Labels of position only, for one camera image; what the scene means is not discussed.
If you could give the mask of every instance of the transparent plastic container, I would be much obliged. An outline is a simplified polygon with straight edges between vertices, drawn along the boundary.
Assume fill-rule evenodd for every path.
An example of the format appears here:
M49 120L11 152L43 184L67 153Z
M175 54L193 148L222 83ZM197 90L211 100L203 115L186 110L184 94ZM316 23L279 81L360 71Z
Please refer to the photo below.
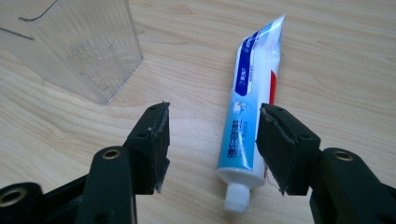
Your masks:
M128 0L2 0L0 45L48 82L103 105L143 59Z

